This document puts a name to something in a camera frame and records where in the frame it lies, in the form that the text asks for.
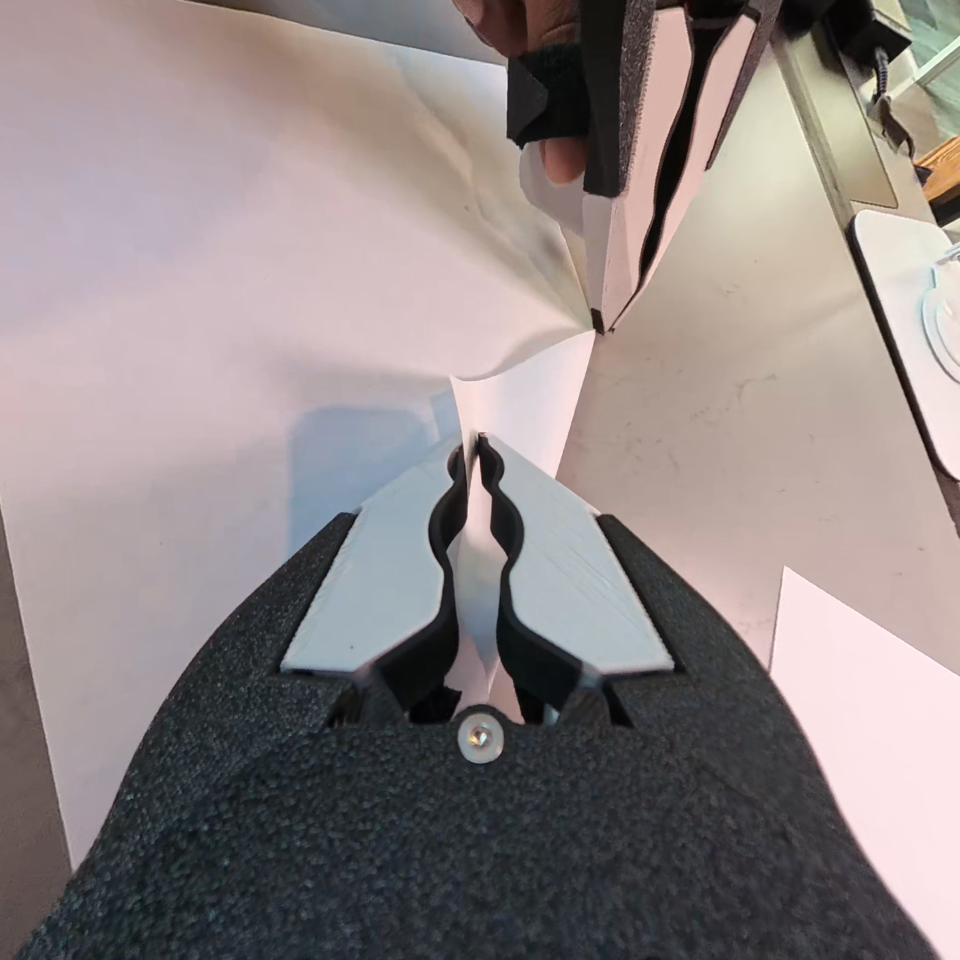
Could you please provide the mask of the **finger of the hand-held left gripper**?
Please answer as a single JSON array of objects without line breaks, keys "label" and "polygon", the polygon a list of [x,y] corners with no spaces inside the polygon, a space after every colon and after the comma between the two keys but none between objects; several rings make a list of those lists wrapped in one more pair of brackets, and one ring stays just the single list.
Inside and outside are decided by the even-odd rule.
[{"label": "finger of the hand-held left gripper", "polygon": [[711,169],[780,2],[654,2],[654,196],[610,203],[610,326],[659,266]]},{"label": "finger of the hand-held left gripper", "polygon": [[720,2],[584,2],[589,305],[614,329],[650,282],[721,139]]}]

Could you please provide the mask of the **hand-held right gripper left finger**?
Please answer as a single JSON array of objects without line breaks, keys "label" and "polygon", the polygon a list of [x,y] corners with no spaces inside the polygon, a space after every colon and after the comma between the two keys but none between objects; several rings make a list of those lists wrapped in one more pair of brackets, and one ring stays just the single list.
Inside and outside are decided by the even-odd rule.
[{"label": "hand-held right gripper left finger", "polygon": [[449,549],[463,529],[463,445],[446,438],[366,498],[279,669],[390,691],[408,713],[459,648]]}]

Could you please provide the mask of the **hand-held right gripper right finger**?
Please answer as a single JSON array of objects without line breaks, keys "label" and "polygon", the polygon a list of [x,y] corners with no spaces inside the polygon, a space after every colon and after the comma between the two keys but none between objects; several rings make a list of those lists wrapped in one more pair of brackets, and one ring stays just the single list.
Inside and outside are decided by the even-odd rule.
[{"label": "hand-held right gripper right finger", "polygon": [[490,532],[505,554],[496,644],[525,720],[555,723],[613,682],[671,675],[676,659],[582,497],[493,434],[477,440]]}]

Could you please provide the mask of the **white paper sheet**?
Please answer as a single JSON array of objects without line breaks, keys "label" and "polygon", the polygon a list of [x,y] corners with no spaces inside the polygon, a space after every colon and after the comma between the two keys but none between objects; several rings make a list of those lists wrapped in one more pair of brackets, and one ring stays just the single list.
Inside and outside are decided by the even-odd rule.
[{"label": "white paper sheet", "polygon": [[590,358],[506,72],[190,2],[2,2],[2,517],[68,862],[199,647],[459,433],[556,474]]},{"label": "white paper sheet", "polygon": [[958,958],[958,675],[787,567],[771,674],[872,867]]}]

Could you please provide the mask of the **black desk power box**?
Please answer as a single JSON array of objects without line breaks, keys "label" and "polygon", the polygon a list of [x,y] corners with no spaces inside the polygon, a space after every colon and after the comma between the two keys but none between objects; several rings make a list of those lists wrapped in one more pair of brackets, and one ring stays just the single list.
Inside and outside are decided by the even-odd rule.
[{"label": "black desk power box", "polygon": [[783,8],[796,24],[826,24],[838,47],[851,57],[883,48],[894,59],[913,42],[898,1],[786,1]]}]

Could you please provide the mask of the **grey desk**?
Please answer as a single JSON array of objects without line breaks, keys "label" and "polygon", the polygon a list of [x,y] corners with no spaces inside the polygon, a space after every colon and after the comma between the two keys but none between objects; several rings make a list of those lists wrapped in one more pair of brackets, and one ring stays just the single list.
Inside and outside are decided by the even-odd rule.
[{"label": "grey desk", "polygon": [[846,245],[830,212],[804,234],[789,163],[753,169],[802,148],[766,93],[787,106],[762,69],[619,326],[585,306],[557,472],[478,428],[606,521],[676,671],[614,681],[611,713],[582,693],[553,726],[504,718],[486,767],[466,711],[412,724],[383,686],[282,673],[370,494],[198,647],[25,958],[936,958],[750,656],[784,568],[867,607],[891,587],[906,639],[958,656],[958,546],[919,557],[949,532],[868,306],[840,328]]}]

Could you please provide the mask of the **person's left hand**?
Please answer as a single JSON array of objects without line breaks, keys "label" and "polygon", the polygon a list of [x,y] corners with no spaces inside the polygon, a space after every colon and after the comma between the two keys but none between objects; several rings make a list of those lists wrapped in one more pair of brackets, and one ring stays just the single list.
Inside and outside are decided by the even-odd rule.
[{"label": "person's left hand", "polygon": [[[558,44],[581,41],[577,1],[453,1],[474,35],[505,58]],[[585,136],[564,136],[538,143],[544,173],[557,186],[577,181],[589,157]]]}]

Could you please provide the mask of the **white laptop stand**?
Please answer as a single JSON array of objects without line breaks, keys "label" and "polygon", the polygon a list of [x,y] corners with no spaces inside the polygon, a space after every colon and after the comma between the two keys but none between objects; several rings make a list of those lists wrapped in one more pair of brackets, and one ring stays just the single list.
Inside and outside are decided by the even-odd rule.
[{"label": "white laptop stand", "polygon": [[854,215],[847,240],[958,526],[958,238],[935,222],[865,209]]}]

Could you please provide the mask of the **wooden post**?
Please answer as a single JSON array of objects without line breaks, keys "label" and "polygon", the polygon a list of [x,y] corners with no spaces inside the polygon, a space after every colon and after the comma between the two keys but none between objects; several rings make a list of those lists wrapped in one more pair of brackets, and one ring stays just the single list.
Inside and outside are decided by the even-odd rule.
[{"label": "wooden post", "polygon": [[941,227],[959,217],[959,141],[955,135],[920,159],[930,173],[921,187],[935,221]]}]

